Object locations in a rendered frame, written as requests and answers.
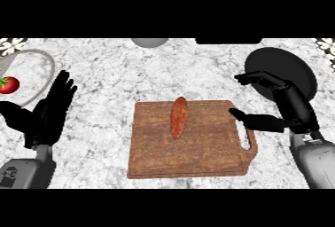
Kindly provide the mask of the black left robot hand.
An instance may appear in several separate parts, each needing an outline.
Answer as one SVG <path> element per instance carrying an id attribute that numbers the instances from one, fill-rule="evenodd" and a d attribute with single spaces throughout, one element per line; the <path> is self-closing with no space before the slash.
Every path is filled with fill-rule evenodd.
<path id="1" fill-rule="evenodd" d="M 6 126 L 23 133 L 25 148 L 53 145 L 59 141 L 75 91 L 74 80 L 69 78 L 69 73 L 62 70 L 51 83 L 48 94 L 32 111 L 9 101 L 0 101 L 0 115 L 4 117 Z"/>

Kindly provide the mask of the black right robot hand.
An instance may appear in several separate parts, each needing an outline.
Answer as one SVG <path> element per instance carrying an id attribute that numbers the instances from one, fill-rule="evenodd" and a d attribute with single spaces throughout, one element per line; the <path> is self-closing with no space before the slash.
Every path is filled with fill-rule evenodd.
<path id="1" fill-rule="evenodd" d="M 228 113 L 243 122 L 248 129 L 283 133 L 283 129 L 287 128 L 295 134 L 318 131 L 314 109 L 292 81 L 265 71 L 243 73 L 234 78 L 242 85 L 256 83 L 271 91 L 273 102 L 282 115 L 282 119 L 279 119 L 271 115 L 248 114 L 236 108 L 230 108 Z"/>

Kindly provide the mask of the black round pan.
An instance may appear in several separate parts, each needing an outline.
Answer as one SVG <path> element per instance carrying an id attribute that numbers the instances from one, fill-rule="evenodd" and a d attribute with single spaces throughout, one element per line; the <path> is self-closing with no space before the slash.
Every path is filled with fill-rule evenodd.
<path id="1" fill-rule="evenodd" d="M 273 47 L 264 47 L 251 52 L 245 61 L 245 72 L 255 71 L 265 71 L 292 81 L 307 100 L 314 98 L 317 93 L 316 75 L 304 60 L 292 52 Z"/>

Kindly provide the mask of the brown wooden cutting board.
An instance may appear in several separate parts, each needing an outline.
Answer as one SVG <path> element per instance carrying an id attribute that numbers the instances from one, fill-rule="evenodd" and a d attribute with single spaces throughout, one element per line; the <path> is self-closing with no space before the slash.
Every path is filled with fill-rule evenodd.
<path id="1" fill-rule="evenodd" d="M 128 177 L 166 178 L 243 176 L 256 155 L 254 131 L 249 148 L 240 146 L 234 107 L 227 100 L 190 101 L 189 119 L 180 138 L 169 133 L 172 103 L 134 104 Z"/>

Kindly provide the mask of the orange sweet potato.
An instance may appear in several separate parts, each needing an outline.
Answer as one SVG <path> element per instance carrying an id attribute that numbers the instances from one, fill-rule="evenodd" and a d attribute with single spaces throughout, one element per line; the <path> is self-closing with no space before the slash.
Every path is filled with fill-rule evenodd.
<path id="1" fill-rule="evenodd" d="M 184 97 L 178 97 L 174 101 L 169 114 L 169 133 L 174 140 L 180 138 L 187 118 L 189 118 L 187 100 Z"/>

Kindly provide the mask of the red tomato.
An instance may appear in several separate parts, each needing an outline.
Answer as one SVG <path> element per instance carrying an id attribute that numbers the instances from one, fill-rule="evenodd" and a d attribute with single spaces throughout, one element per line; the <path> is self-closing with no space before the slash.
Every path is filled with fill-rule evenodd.
<path id="1" fill-rule="evenodd" d="M 19 80 L 12 76 L 6 76 L 0 79 L 0 93 L 10 94 L 19 88 Z"/>

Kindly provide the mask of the grey round plate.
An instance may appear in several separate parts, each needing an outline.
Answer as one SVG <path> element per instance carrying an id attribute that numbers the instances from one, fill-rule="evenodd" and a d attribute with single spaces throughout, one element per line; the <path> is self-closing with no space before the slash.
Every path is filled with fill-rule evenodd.
<path id="1" fill-rule="evenodd" d="M 0 79 L 7 76 L 19 80 L 19 88 L 12 94 L 0 94 L 0 101 L 26 106 L 51 85 L 54 77 L 51 55 L 45 51 L 28 49 L 0 58 Z"/>

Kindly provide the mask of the grey round bowl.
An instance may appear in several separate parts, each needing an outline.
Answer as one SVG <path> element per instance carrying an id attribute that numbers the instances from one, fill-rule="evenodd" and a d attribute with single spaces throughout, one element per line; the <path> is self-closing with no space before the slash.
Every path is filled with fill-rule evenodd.
<path id="1" fill-rule="evenodd" d="M 133 38 L 133 43 L 141 48 L 155 48 L 168 41 L 166 38 Z"/>

